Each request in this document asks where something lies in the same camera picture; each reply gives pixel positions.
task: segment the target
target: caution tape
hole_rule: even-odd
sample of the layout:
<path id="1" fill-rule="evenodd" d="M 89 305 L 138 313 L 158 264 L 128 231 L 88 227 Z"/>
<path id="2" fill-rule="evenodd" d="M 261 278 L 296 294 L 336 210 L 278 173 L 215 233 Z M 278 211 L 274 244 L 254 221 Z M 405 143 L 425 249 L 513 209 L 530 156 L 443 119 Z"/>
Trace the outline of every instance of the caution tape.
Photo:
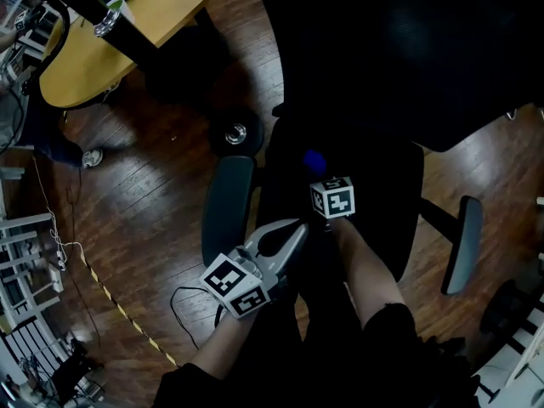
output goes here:
<path id="1" fill-rule="evenodd" d="M 105 287 L 105 285 L 102 283 L 102 281 L 100 280 L 99 276 L 96 274 L 96 272 L 94 272 L 94 269 L 91 268 L 90 264 L 87 263 L 87 260 L 85 259 L 85 256 L 83 255 L 83 249 L 80 245 L 80 248 L 81 248 L 81 254 L 80 254 L 80 257 L 81 257 L 81 260 L 83 261 L 83 264 L 85 264 L 85 267 L 88 269 L 88 271 L 91 273 L 91 276 L 93 277 L 93 279 L 98 283 L 98 285 L 102 288 L 102 290 L 104 291 L 105 295 L 108 297 L 108 299 L 110 299 L 110 301 L 117 307 L 117 309 L 121 312 L 121 314 L 125 317 L 125 319 L 127 319 L 132 325 L 134 328 L 136 328 L 136 331 L 138 331 L 142 336 L 144 336 L 145 338 L 147 338 L 147 341 L 150 343 L 151 346 L 153 346 L 153 348 L 155 348 L 156 350 L 158 350 L 161 354 L 163 354 L 165 357 L 167 357 L 168 361 L 170 361 L 173 365 L 177 366 L 177 367 L 181 367 L 181 365 L 170 355 L 168 354 L 167 352 L 165 352 L 165 350 L 163 348 L 161 348 L 159 346 L 159 344 L 153 340 L 148 334 L 147 332 L 145 332 L 142 327 L 140 325 L 138 325 L 132 317 L 130 317 L 130 315 L 128 315 L 128 313 L 125 311 L 125 309 L 111 296 L 111 293 L 110 291 Z"/>

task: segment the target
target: wooden floor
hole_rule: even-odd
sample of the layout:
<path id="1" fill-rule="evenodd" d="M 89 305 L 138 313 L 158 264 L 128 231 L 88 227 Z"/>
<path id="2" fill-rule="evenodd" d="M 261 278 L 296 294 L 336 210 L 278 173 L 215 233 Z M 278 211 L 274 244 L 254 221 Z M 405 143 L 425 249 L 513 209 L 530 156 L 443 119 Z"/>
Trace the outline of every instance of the wooden floor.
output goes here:
<path id="1" fill-rule="evenodd" d="M 208 9 L 240 58 L 218 83 L 214 101 L 251 105 L 269 132 L 283 83 L 264 6 L 261 0 L 212 0 Z M 65 126 L 66 135 L 82 148 L 106 148 L 100 167 L 82 172 L 76 240 L 117 301 L 180 363 L 195 350 L 168 302 L 177 286 L 195 285 L 202 272 L 201 214 L 217 161 L 207 143 L 207 124 L 188 106 L 151 98 L 136 70 L 113 106 L 72 111 Z M 28 154 L 13 150 L 6 162 L 31 167 Z M 65 189 L 77 193 L 78 173 L 45 159 L 38 164 L 61 236 L 71 241 Z M 544 122 L 529 106 L 515 122 L 499 119 L 446 153 L 426 154 L 423 195 L 455 215 L 461 196 L 476 196 L 484 204 L 485 221 L 481 258 L 470 286 L 461 295 L 444 297 L 439 288 L 451 245 L 420 219 L 400 285 L 423 337 L 464 336 L 472 359 L 485 354 L 489 340 L 478 329 L 485 305 L 503 281 L 536 264 L 540 231 L 535 200 L 544 195 L 543 173 Z M 31 170 L 20 187 L 7 194 L 8 205 L 18 212 L 43 210 Z M 403 203 L 401 186 L 392 203 Z M 55 322 L 89 341 L 91 354 L 105 362 L 106 400 L 150 406 L 161 375 L 172 365 L 114 309 L 76 255 L 70 266 L 98 327 L 100 346 L 69 276 L 62 303 L 53 312 Z M 180 292 L 175 307 L 202 343 L 213 329 L 213 300 Z M 308 314 L 301 303 L 297 317 L 303 331 Z M 190 390 L 180 391 L 180 401 L 184 391 Z"/>

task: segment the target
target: office chair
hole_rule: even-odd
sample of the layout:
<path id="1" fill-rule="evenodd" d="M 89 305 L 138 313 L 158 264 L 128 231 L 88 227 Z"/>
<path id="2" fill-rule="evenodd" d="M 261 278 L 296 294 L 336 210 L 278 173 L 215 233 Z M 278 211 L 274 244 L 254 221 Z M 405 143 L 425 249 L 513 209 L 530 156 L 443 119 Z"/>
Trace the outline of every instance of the office chair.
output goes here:
<path id="1" fill-rule="evenodd" d="M 202 225 L 204 263 L 243 242 L 258 185 L 258 225 L 308 216 L 303 158 L 315 150 L 327 173 L 351 177 L 352 220 L 396 280 L 421 214 L 453 243 L 441 291 L 460 292 L 478 261 L 482 205 L 464 196 L 454 218 L 422 199 L 420 145 L 448 150 L 506 112 L 540 103 L 541 33 L 532 26 L 541 11 L 529 0 L 263 2 L 285 101 L 273 111 L 280 118 L 262 172 L 248 157 L 219 162 Z"/>

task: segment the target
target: desk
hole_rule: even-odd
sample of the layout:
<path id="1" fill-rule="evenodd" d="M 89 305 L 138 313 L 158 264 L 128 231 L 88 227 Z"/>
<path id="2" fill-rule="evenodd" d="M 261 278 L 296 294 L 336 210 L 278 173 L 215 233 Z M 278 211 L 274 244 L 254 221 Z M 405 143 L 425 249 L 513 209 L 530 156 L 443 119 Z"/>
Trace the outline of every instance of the desk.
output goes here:
<path id="1" fill-rule="evenodd" d="M 193 20 L 207 0 L 130 0 L 128 6 L 138 29 L 157 47 Z M 60 23 L 49 38 L 45 53 L 57 43 Z M 60 54 L 40 77 L 40 88 L 51 105 L 68 108 L 89 101 L 135 68 L 136 64 L 94 35 L 82 19 L 70 26 Z"/>

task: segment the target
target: shoe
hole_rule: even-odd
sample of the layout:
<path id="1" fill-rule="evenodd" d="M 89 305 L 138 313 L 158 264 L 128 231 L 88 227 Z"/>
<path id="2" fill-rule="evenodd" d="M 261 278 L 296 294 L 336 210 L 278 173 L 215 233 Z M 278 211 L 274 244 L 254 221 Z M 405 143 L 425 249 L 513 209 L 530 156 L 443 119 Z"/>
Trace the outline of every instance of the shoe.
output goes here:
<path id="1" fill-rule="evenodd" d="M 83 154 L 82 165 L 83 167 L 95 167 L 102 162 L 104 153 L 101 149 L 90 150 Z"/>

